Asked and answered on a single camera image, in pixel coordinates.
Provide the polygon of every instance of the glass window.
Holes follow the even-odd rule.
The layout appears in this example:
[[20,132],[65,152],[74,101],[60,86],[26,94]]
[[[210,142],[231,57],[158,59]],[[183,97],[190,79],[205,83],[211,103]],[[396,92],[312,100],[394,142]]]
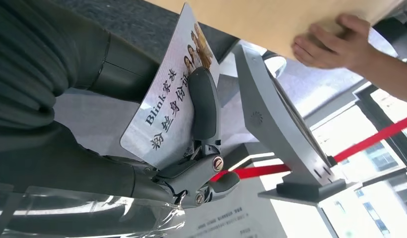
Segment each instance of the glass window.
[[[358,106],[353,106],[312,132],[322,150],[334,156],[377,133],[377,129]],[[360,181],[398,166],[405,167],[405,164],[383,140],[342,161],[333,171],[342,173],[348,180]]]
[[[377,132],[358,106],[353,106],[312,131],[327,155]],[[351,181],[363,181],[405,164],[381,141],[333,168]],[[407,174],[345,194],[323,207],[339,237],[407,237]]]
[[[389,95],[382,89],[374,91],[370,96],[393,122],[399,122],[407,117],[406,102]],[[407,136],[407,128],[403,130],[403,133]]]

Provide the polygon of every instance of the red rope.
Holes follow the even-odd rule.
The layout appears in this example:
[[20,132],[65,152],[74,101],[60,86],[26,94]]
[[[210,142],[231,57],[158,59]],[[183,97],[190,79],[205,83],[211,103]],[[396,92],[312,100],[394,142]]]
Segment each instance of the red rope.
[[[370,146],[380,142],[383,139],[389,138],[403,129],[407,128],[407,118],[392,124],[376,134],[368,137],[367,139],[364,139],[363,141],[350,146],[348,149],[342,151],[341,153],[337,154],[334,156],[334,159],[339,163],[346,158],[363,151]],[[247,178],[253,178],[253,177],[259,177],[262,175],[270,175],[270,174],[277,174],[277,173],[282,173],[282,172],[287,172],[290,171],[290,169],[286,165],[270,165],[270,166],[262,166],[262,167],[251,167],[251,168],[243,168],[243,169],[235,169],[234,172],[238,174],[238,176],[241,179],[247,179]],[[213,178],[211,178],[211,181],[217,181],[221,176],[226,174],[228,171],[221,171],[217,175],[215,175]]]
[[395,124],[392,124],[386,128],[383,128],[382,130],[380,130],[376,134],[370,136],[369,138],[367,138],[353,146],[350,146],[348,149],[335,155],[334,159],[336,162],[339,163],[339,162],[345,160],[346,158],[350,157],[351,155],[354,155],[360,151],[363,151],[363,150],[369,148],[370,146],[378,143],[379,141],[389,138],[389,137],[399,133],[400,131],[402,131],[405,128],[407,128],[407,118],[405,118]]

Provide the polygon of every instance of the card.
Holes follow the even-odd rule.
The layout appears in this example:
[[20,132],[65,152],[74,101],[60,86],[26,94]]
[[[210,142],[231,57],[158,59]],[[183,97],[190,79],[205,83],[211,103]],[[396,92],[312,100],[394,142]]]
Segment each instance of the card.
[[123,148],[157,169],[193,153],[188,79],[201,66],[209,69],[217,85],[218,62],[185,3],[160,68],[121,138]]

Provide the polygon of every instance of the wooden board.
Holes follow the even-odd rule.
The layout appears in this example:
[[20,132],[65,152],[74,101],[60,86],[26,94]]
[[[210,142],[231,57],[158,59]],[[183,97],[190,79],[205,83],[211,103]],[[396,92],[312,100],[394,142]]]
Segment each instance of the wooden board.
[[[147,0],[180,13],[185,0]],[[293,58],[291,44],[318,22],[331,32],[340,13],[351,13],[372,24],[404,0],[188,0],[203,24]]]

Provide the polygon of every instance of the printed photo of people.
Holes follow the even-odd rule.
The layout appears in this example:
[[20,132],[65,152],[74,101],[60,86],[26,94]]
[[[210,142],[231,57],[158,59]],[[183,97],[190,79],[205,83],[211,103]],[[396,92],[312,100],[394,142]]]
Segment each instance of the printed photo of people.
[[198,67],[205,67],[210,70],[214,55],[206,42],[206,38],[197,23],[194,25],[195,32],[191,31],[192,44],[187,45],[189,55],[185,56],[185,65],[189,74]]

